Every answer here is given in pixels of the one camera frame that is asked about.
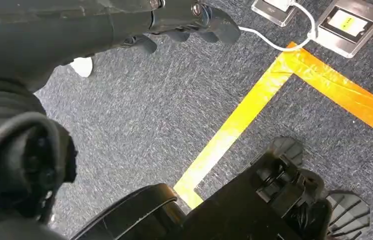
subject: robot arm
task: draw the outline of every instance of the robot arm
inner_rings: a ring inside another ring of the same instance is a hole
[[[240,37],[226,13],[197,0],[0,0],[1,209],[46,223],[59,187],[76,177],[69,133],[32,92],[78,57],[135,46],[152,53],[144,33],[228,44]]]
[[[194,32],[228,44],[240,37],[225,12],[197,0],[0,0],[0,79],[34,92],[75,58],[117,47],[152,53],[144,33],[186,41]]]

